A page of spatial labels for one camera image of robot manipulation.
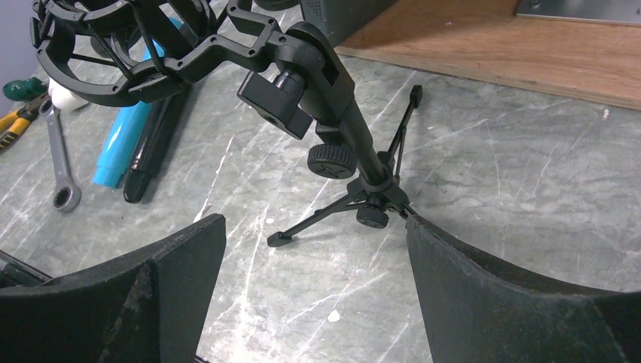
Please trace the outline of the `black microphone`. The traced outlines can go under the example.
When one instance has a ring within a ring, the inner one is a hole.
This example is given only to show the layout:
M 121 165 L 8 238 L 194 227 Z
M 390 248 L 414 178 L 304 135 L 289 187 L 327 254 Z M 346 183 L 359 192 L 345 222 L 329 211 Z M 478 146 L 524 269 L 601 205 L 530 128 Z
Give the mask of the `black microphone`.
M 187 87 L 152 105 L 125 177 L 125 202 L 140 203 L 157 177 L 190 93 L 191 87 Z

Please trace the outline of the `black tripod shock mount stand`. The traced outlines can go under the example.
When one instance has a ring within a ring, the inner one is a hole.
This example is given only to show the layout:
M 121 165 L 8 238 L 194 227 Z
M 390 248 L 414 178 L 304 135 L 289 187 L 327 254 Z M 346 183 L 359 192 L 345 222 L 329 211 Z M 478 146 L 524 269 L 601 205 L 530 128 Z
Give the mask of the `black tripod shock mount stand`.
M 173 1 L 176 26 L 159 1 L 34 1 L 31 42 L 44 71 L 81 98 L 109 107 L 153 103 L 177 95 L 226 61 L 247 69 L 238 97 L 264 120 L 302 139 L 314 127 L 320 144 L 308 168 L 345 179 L 347 193 L 293 227 L 271 235 L 289 244 L 326 217 L 353 210 L 383 229 L 389 213 L 415 212 L 400 186 L 404 139 L 423 89 L 415 85 L 386 151 L 373 138 L 355 100 L 355 84 L 327 37 L 301 21 L 282 30 L 276 19 L 229 1 L 216 14 L 207 1 Z

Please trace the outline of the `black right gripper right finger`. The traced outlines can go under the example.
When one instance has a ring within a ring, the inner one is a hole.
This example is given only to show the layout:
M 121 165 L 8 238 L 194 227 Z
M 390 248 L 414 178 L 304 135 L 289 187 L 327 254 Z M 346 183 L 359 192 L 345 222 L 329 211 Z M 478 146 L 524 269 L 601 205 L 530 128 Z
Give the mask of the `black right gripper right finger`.
M 571 284 L 473 247 L 419 216 L 407 248 L 436 362 L 638 362 L 640 294 Z

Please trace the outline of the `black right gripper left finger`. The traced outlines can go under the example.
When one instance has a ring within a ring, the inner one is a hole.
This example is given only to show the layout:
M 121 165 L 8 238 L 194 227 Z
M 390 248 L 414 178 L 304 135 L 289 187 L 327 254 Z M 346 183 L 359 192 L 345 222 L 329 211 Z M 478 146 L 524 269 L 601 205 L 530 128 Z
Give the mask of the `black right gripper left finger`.
M 1 255 L 3 362 L 196 362 L 226 247 L 209 215 L 90 268 L 52 278 Z

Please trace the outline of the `blue microphone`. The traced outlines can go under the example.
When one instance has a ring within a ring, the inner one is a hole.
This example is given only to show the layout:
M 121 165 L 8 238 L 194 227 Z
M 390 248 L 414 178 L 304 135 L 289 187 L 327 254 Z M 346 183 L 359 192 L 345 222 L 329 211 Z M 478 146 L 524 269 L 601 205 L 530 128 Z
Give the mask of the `blue microphone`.
M 98 157 L 92 182 L 108 188 L 117 188 L 130 168 L 135 148 L 147 121 L 154 111 L 162 107 L 168 98 L 153 102 L 138 102 L 134 106 L 121 107 Z

